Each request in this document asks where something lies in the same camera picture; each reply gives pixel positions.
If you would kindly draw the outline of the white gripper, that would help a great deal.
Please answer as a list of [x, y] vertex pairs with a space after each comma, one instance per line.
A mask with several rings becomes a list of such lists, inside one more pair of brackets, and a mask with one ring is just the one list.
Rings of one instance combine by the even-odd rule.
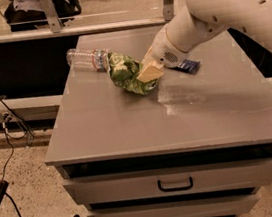
[[149, 81], [161, 78], [164, 67], [176, 68], [188, 54], [179, 51], [167, 37], [167, 27], [160, 29], [154, 37], [154, 41], [142, 59], [143, 69], [137, 77], [139, 82], [148, 83]]

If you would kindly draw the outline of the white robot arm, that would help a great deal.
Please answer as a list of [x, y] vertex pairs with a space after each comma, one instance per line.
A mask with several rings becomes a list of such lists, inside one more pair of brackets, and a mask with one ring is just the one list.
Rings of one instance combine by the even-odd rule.
[[175, 68], [191, 51], [233, 28], [272, 53], [272, 0], [185, 0], [185, 6], [154, 37], [138, 80], [147, 83]]

